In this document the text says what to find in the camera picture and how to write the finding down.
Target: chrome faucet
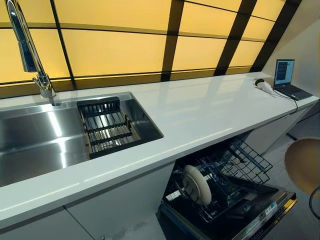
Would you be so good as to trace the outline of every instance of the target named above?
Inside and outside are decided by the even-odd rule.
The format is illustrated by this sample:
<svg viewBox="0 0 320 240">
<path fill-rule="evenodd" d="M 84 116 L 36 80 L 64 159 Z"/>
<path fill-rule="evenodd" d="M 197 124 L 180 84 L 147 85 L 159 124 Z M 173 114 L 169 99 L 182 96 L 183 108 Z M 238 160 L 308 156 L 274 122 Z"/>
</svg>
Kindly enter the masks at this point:
<svg viewBox="0 0 320 240">
<path fill-rule="evenodd" d="M 17 0 L 4 0 L 4 2 L 13 31 L 18 40 L 24 71 L 30 73 L 37 72 L 37 77 L 33 77 L 32 80 L 40 88 L 41 96 L 44 98 L 53 98 L 56 93 L 48 74 L 45 73 L 44 67 L 41 64 L 19 2 Z"/>
</svg>

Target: dishwasher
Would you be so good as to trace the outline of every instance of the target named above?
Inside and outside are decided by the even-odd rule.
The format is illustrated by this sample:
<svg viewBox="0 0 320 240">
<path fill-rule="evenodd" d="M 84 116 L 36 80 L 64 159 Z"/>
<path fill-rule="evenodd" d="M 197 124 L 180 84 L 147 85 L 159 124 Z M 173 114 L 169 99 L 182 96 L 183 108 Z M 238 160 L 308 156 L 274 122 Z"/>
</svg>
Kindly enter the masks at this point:
<svg viewBox="0 0 320 240">
<path fill-rule="evenodd" d="M 158 216 L 165 215 L 190 239 L 262 239 L 296 204 L 297 197 L 266 184 L 273 166 L 244 139 L 236 136 L 179 158 Z M 192 177 L 186 174 L 187 168 L 201 174 L 209 193 L 188 180 Z M 204 203 L 206 194 L 210 196 Z"/>
</svg>

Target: stainless steel sink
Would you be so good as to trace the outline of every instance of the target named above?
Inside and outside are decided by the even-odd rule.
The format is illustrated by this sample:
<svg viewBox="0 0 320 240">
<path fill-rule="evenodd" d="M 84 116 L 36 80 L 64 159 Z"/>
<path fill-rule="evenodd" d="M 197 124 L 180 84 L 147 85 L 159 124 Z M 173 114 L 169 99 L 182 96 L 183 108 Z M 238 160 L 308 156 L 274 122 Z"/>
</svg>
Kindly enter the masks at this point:
<svg viewBox="0 0 320 240">
<path fill-rule="evenodd" d="M 0 187 L 162 137 L 130 92 L 0 111 Z"/>
</svg>

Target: white countertop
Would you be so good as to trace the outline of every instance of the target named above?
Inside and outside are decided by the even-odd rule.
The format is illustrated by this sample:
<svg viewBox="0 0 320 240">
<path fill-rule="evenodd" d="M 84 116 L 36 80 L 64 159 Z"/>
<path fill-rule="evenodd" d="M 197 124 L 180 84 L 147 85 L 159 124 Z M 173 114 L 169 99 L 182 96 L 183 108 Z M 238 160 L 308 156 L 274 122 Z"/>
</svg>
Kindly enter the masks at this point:
<svg viewBox="0 0 320 240">
<path fill-rule="evenodd" d="M 177 158 L 292 113 L 291 99 L 254 86 L 263 72 L 59 93 L 70 99 L 132 92 L 164 137 L 61 170 L 0 187 L 0 229 L 120 183 Z M 298 106 L 315 103 L 312 96 Z M 1 100 L 1 107 L 43 102 Z"/>
</svg>

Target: laptop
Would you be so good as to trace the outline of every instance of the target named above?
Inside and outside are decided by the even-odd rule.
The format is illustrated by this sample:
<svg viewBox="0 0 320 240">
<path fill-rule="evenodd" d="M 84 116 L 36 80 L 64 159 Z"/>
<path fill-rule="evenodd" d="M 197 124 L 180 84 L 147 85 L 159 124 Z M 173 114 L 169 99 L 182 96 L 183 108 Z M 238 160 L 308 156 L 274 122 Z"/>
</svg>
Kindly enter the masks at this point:
<svg viewBox="0 0 320 240">
<path fill-rule="evenodd" d="M 276 61 L 273 89 L 298 101 L 309 98 L 312 94 L 291 85 L 294 64 L 294 59 L 278 59 Z"/>
</svg>

